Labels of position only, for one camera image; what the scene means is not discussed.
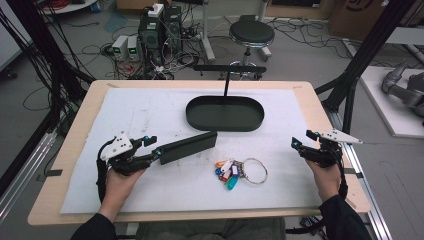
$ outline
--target person's arm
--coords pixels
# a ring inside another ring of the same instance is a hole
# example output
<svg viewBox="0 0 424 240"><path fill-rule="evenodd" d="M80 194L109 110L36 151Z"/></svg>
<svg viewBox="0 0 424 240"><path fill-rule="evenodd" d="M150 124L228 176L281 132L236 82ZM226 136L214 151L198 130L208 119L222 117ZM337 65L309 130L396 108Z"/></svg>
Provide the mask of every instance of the person's arm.
<svg viewBox="0 0 424 240"><path fill-rule="evenodd" d="M98 213L81 225L72 235L71 240L116 239L113 222L144 171L145 169L131 176L123 176L110 169L106 179L106 194Z"/></svg>
<svg viewBox="0 0 424 240"><path fill-rule="evenodd" d="M320 211L330 240L371 239L359 215L339 195L340 170L337 165L321 168L312 161L306 163L314 173L318 194L323 202Z"/></svg>

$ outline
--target person's hand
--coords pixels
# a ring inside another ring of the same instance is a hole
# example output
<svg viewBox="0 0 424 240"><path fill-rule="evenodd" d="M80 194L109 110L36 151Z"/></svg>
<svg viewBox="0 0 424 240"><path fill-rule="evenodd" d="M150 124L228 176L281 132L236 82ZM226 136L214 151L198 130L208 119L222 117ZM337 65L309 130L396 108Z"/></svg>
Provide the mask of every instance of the person's hand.
<svg viewBox="0 0 424 240"><path fill-rule="evenodd" d="M341 176L337 164L321 168L315 162L306 160L306 163L314 173L315 184L318 187L318 194L322 202L325 202L331 197L339 194Z"/></svg>
<svg viewBox="0 0 424 240"><path fill-rule="evenodd" d="M106 178L106 194L99 213L114 222L138 178L145 171L146 169L143 169L133 173L131 176L124 176L116 173L113 168L109 169Z"/></svg>

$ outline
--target wooden table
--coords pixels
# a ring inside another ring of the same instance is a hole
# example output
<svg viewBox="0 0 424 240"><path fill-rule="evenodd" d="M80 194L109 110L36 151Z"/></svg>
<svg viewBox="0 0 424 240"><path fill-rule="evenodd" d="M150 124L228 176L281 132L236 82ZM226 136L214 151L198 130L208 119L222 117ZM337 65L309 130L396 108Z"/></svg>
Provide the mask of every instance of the wooden table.
<svg viewBox="0 0 424 240"><path fill-rule="evenodd" d="M28 217L31 225L54 225L84 223L92 214L60 214L68 190L71 175L85 140L110 88L222 88L224 81L116 81L98 80L94 82L81 105L74 123L58 153L52 170L62 169L60 176L48 177ZM308 82L283 81L232 81L231 89L286 89L293 90L309 129L324 132L332 126L324 112L314 89ZM344 156L345 167L351 164ZM349 185L347 202L359 213L370 210L366 195L355 174L347 174ZM117 222L223 219L270 216L319 215L318 209L255 209L232 211L193 211L120 214Z"/></svg>

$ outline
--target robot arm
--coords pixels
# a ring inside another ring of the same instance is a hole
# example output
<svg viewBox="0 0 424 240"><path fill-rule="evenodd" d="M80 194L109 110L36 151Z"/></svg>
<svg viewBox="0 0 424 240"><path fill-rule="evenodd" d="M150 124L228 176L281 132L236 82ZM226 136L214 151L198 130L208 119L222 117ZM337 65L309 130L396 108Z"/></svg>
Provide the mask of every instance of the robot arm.
<svg viewBox="0 0 424 240"><path fill-rule="evenodd" d="M411 108L422 108L424 107L424 74L412 75L409 78L408 88L402 88L396 85L396 83L402 78L403 71L408 67L407 63L399 64L393 71L389 72L383 80L381 90L386 93L393 95L400 100L403 104Z"/></svg>

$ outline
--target cardboard box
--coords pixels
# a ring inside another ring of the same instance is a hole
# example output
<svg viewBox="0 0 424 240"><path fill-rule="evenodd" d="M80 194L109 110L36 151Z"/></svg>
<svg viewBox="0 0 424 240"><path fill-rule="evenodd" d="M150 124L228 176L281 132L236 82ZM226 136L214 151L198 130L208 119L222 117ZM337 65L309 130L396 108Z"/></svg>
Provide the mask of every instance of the cardboard box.
<svg viewBox="0 0 424 240"><path fill-rule="evenodd" d="M266 8L265 15L267 17L282 17L282 18L302 18L312 20L326 20L332 13L334 0L321 0L318 8L316 7L299 7L299 6L284 6L273 5L269 2Z"/></svg>
<svg viewBox="0 0 424 240"><path fill-rule="evenodd" d="M163 3L163 0L116 0L116 5L118 9L134 9L141 10L145 7L151 7L155 3Z"/></svg>
<svg viewBox="0 0 424 240"><path fill-rule="evenodd" d="M364 40L384 7L379 0L337 0L330 16L330 35Z"/></svg>

